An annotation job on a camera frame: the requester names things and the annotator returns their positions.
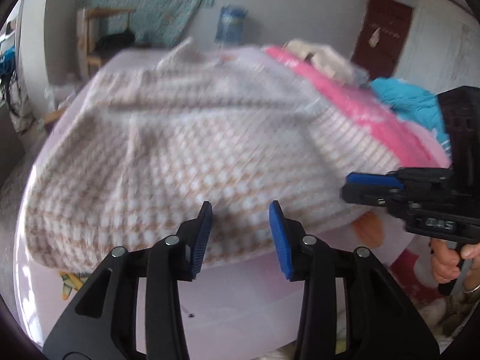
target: bedding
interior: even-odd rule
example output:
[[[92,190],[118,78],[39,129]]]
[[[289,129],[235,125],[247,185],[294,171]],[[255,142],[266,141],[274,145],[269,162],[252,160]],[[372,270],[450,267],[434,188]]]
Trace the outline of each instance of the bedding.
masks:
[[[411,120],[431,131],[445,152],[451,155],[450,137],[435,94],[395,78],[375,79],[370,88],[400,119]]]
[[[404,167],[437,167],[438,162],[395,114],[380,106],[368,90],[341,86],[318,72],[310,64],[279,47],[267,47],[265,52],[295,73],[306,78],[334,104],[353,124],[367,130],[388,147]]]
[[[95,76],[38,167],[27,247],[44,265],[89,272],[116,245],[152,246],[210,200],[205,264],[241,261],[273,250],[271,200],[318,234],[365,211],[339,198],[348,173],[400,164],[302,78],[207,59],[187,42],[154,69]]]

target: pink bedsheet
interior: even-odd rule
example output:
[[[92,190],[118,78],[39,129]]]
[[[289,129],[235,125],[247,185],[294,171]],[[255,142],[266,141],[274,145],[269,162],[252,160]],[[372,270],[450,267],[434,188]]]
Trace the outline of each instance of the pink bedsheet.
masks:
[[[280,47],[267,47],[265,52],[276,61],[310,81],[345,116],[357,125],[368,128],[371,135],[398,157],[403,167],[440,167],[439,161],[416,134],[393,112],[380,104],[370,90],[340,86]]]

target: dark red door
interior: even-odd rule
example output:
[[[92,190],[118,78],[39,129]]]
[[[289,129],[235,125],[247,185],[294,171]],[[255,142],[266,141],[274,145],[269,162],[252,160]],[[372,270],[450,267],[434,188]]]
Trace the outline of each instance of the dark red door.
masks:
[[[413,9],[393,0],[369,0],[352,62],[370,78],[390,77],[409,33]]]

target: finger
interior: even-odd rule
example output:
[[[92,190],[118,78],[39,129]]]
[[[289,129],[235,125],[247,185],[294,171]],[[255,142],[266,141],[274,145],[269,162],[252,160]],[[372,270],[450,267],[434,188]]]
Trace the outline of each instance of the finger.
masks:
[[[476,288],[480,284],[480,271],[472,271],[470,270],[466,274],[466,278],[463,281],[463,287],[465,290],[470,291]]]
[[[435,257],[446,266],[457,266],[460,262],[460,256],[455,250],[448,249],[443,239],[432,238],[430,246],[435,253]]]
[[[465,245],[461,251],[462,258],[464,260],[474,259],[480,256],[480,244],[477,245]]]
[[[453,280],[460,276],[460,269],[457,266],[444,265],[436,256],[431,258],[431,268],[436,274],[445,279]]]
[[[433,278],[435,279],[435,281],[437,283],[440,283],[440,284],[447,284],[449,283],[451,280],[450,279],[445,279],[444,277],[440,276],[439,274],[435,273],[435,272],[432,272],[433,274]]]
[[[480,257],[476,257],[472,260],[472,265],[470,267],[471,271],[480,271]]]

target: floor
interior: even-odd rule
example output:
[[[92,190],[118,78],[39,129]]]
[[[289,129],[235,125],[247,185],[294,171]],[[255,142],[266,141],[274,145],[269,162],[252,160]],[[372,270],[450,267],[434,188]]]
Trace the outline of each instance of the floor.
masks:
[[[26,154],[0,189],[0,294],[17,321],[13,276],[17,215],[30,169],[46,138],[46,133],[38,125],[20,137]]]

